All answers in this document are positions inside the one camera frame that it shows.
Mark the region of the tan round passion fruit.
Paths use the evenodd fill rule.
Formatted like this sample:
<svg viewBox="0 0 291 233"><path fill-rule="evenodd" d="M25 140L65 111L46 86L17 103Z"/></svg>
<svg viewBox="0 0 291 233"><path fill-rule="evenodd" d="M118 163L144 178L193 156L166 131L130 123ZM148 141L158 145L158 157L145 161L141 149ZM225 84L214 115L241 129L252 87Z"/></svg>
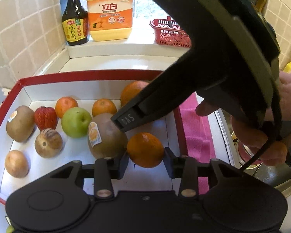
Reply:
<svg viewBox="0 0 291 233"><path fill-rule="evenodd" d="M15 178L24 178L29 172L28 160L18 150L12 150L6 155L4 166L7 172Z"/></svg>

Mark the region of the yellow detergent jug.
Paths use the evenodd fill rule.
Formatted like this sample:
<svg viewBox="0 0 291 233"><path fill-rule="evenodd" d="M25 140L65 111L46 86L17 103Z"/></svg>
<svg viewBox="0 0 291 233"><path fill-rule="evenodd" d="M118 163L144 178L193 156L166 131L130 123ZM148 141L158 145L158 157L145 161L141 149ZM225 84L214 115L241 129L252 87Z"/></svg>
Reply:
<svg viewBox="0 0 291 233"><path fill-rule="evenodd" d="M133 0L87 0L89 31L95 42L127 39L132 31Z"/></svg>

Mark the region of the small tangerine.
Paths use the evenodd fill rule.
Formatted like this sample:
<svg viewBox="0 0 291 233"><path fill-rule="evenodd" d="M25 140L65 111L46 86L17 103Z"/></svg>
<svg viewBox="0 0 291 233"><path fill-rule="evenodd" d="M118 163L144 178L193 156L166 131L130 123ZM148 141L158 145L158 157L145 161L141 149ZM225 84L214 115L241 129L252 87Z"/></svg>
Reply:
<svg viewBox="0 0 291 233"><path fill-rule="evenodd" d="M92 116L95 117L97 115L100 115L102 113L110 113L114 115L117 112L117 108L113 101L101 98L99 100L96 100L95 103L92 106Z"/></svg>

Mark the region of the red white cardboard box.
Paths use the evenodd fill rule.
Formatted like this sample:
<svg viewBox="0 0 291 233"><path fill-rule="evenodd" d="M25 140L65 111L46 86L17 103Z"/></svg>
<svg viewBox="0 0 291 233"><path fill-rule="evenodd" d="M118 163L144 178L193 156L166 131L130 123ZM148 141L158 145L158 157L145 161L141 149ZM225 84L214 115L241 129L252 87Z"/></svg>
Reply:
<svg viewBox="0 0 291 233"><path fill-rule="evenodd" d="M163 163L168 147L184 153L179 110L130 131L112 116L122 92L149 84L157 70L92 70L20 80L0 107L0 202L16 190L70 162L122 158L125 171L112 191L178 190Z"/></svg>

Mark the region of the large orange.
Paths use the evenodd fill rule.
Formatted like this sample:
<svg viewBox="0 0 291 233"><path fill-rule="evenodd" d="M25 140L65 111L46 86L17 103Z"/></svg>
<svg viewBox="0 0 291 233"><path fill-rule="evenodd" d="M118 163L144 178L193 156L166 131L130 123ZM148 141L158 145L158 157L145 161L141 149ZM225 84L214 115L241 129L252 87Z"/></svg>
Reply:
<svg viewBox="0 0 291 233"><path fill-rule="evenodd" d="M121 93L121 106L125 106L130 100L138 95L139 92L141 92L146 86L148 86L148 84L148 82L144 81L134 81L127 85Z"/></svg>

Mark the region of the green apple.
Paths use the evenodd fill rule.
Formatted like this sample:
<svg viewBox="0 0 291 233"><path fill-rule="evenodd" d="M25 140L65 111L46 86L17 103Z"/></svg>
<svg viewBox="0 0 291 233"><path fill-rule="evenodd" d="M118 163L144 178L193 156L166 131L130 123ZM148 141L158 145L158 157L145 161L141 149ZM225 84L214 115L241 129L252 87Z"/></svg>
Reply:
<svg viewBox="0 0 291 233"><path fill-rule="evenodd" d="M92 117L87 110L81 107L73 107L64 113L61 126L67 136L81 138L87 135L91 120Z"/></svg>
<svg viewBox="0 0 291 233"><path fill-rule="evenodd" d="M9 225L8 227L7 227L7 229L6 229L6 233L13 233L14 232L14 228L13 228L13 226L12 225Z"/></svg>

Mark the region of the red strawberry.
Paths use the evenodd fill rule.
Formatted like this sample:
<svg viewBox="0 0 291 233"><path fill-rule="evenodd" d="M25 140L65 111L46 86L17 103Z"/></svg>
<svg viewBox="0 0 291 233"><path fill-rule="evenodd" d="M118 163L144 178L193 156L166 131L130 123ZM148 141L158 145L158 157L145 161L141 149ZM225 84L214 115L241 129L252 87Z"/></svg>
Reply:
<svg viewBox="0 0 291 233"><path fill-rule="evenodd" d="M55 129L57 122L58 117L54 108L42 106L35 111L35 124L40 131L47 128Z"/></svg>

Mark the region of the metal sink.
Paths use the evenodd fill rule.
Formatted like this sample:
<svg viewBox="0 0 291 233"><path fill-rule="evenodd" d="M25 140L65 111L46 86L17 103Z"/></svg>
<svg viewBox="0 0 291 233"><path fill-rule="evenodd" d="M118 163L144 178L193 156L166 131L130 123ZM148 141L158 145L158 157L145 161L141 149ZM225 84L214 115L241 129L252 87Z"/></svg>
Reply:
<svg viewBox="0 0 291 233"><path fill-rule="evenodd" d="M209 116L215 155L216 158L240 168L245 161L239 155L238 140L232 139L229 117L230 115L222 110L217 110ZM291 168L287 164L266 166L263 163L254 163L245 172L276 188L285 197L291 195Z"/></svg>

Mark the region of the pink cloth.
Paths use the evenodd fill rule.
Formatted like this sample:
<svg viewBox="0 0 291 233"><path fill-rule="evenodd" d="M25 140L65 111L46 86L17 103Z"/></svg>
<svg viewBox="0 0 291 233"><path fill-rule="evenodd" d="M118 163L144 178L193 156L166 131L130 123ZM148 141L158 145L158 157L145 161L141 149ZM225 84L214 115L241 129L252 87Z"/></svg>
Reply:
<svg viewBox="0 0 291 233"><path fill-rule="evenodd" d="M196 114L197 106L195 93L180 105L188 156L200 163L209 163L210 159L216 157L212 133L207 116L201 117Z"/></svg>

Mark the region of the small brown kiwi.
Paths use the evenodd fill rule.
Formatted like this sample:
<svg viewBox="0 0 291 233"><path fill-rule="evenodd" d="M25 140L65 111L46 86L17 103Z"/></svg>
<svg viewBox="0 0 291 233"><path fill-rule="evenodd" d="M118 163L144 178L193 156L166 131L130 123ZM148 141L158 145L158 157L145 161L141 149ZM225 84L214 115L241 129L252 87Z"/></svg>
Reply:
<svg viewBox="0 0 291 233"><path fill-rule="evenodd" d="M8 118L7 134L16 142L27 140L35 128L35 112L28 106L19 106Z"/></svg>

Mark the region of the large brown kiwi with sticker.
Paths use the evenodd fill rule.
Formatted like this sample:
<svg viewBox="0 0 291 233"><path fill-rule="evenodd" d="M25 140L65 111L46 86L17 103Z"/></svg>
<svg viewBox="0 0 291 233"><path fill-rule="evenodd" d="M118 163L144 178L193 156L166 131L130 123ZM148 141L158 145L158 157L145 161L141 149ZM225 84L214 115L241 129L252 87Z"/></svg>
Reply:
<svg viewBox="0 0 291 233"><path fill-rule="evenodd" d="M88 126L88 145L95 159L121 157L128 143L125 133L111 121L112 114L95 116Z"/></svg>

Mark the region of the dark soy sauce bottle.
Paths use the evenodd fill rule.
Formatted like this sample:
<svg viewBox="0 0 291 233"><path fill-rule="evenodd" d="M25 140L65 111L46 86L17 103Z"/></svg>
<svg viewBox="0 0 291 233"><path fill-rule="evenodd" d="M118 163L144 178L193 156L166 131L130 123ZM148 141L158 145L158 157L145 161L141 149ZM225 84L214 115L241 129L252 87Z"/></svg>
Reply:
<svg viewBox="0 0 291 233"><path fill-rule="evenodd" d="M67 0L62 27L70 46L85 44L89 40L88 12L82 7L80 0Z"/></svg>

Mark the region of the red plastic basket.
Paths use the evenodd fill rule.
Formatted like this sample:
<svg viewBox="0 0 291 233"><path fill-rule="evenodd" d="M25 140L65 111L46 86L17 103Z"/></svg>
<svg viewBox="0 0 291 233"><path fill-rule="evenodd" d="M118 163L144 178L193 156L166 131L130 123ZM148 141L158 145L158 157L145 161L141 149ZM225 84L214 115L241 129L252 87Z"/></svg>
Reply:
<svg viewBox="0 0 291 233"><path fill-rule="evenodd" d="M170 16L166 19L155 18L149 22L149 25L154 29L157 44L184 48L191 47L189 35Z"/></svg>

